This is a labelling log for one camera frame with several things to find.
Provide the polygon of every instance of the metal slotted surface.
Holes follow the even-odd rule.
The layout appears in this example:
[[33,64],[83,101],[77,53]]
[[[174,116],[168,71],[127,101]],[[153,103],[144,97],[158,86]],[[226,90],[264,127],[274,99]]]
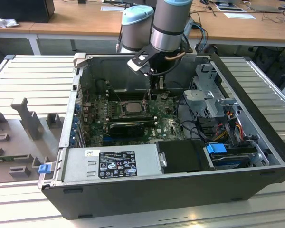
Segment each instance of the metal slotted surface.
[[[221,57],[272,127],[285,142],[285,96],[252,61],[242,57]],[[223,88],[233,97],[225,83]]]
[[[41,59],[45,62],[49,61],[48,58]],[[230,63],[236,63],[237,61],[237,59],[231,59]],[[63,74],[60,73],[54,75],[55,78],[64,78]],[[36,76],[38,78],[50,77],[49,74]],[[255,91],[255,89],[246,88],[246,92],[248,91]],[[275,93],[271,91],[272,89],[269,87],[262,87],[259,88],[257,93],[251,93],[251,95],[258,101],[264,99],[262,95],[266,95],[265,98],[271,97],[274,100]],[[27,97],[30,95],[32,96],[30,98],[35,98],[34,92],[31,91],[29,93],[28,91],[23,93],[27,94]],[[57,94],[53,95],[53,97],[59,98],[58,94],[61,91],[54,91],[52,94],[56,92]],[[8,99],[9,96],[8,92],[2,92],[2,96],[0,97]],[[46,92],[43,92],[39,98],[48,96]],[[285,108],[264,110],[272,118],[277,117],[278,119],[279,115],[285,115]],[[285,132],[279,132],[279,134],[281,137],[285,137]],[[66,220],[62,218],[59,211],[48,201],[41,190],[38,189],[35,181],[13,183],[10,187],[0,186],[1,227],[285,228],[285,182],[267,186],[248,201],[80,220]]]
[[15,56],[0,72],[0,113],[18,119],[13,99],[27,98],[39,118],[48,113],[64,117],[74,73],[73,56]]

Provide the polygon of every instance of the power supply label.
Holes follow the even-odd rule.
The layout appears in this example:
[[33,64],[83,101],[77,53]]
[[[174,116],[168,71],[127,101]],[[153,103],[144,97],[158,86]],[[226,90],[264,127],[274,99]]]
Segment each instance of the power supply label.
[[137,176],[134,151],[99,153],[98,164],[101,179]]

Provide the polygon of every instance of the aluminum workbench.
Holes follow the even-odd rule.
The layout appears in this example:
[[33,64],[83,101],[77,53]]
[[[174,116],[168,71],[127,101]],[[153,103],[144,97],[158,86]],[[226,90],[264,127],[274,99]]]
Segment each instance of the aluminum workbench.
[[[15,56],[5,59],[0,65],[0,112],[6,119],[18,118],[10,105],[14,98],[25,94],[28,109],[35,111],[38,117],[46,117],[47,113],[54,112],[63,118],[73,75],[72,56]],[[259,100],[259,106],[268,107],[271,101],[266,100],[266,96],[270,99],[272,91],[268,95],[266,91],[270,88],[275,91],[279,89],[264,74],[253,81],[241,77],[241,82],[246,83],[246,88],[250,91],[258,88],[253,86],[254,83],[264,81],[266,85],[261,89],[264,92],[262,98],[255,96],[254,99]],[[29,105],[30,99],[36,99],[33,100],[34,106]],[[281,121],[272,121],[277,121],[277,127],[283,128]],[[266,187],[248,201],[80,220],[62,218],[38,189],[36,180],[1,183],[1,226],[285,228],[285,182]]]

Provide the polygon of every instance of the computer case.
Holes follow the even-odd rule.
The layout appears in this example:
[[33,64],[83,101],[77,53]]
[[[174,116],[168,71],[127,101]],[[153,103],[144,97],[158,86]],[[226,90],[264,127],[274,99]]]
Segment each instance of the computer case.
[[53,0],[0,0],[0,18],[48,23],[54,14]]

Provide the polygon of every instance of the floor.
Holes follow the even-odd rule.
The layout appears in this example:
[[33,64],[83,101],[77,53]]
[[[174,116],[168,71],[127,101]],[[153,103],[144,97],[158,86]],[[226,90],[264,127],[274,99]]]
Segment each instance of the floor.
[[[111,54],[115,53],[115,41],[95,41],[95,40],[76,40],[77,51],[72,51],[70,40],[42,39],[39,41],[40,50],[43,55],[73,55],[76,52],[86,52],[89,54]],[[217,45],[220,56],[234,56],[237,46]],[[248,46],[243,46],[238,52],[238,56],[248,56],[253,58],[254,52],[248,50]],[[32,55],[33,51],[27,39],[19,38],[0,38],[0,62],[8,55]],[[280,60],[285,58],[285,51],[282,52]],[[279,85],[283,70],[281,64],[276,61],[266,75],[277,85]]]

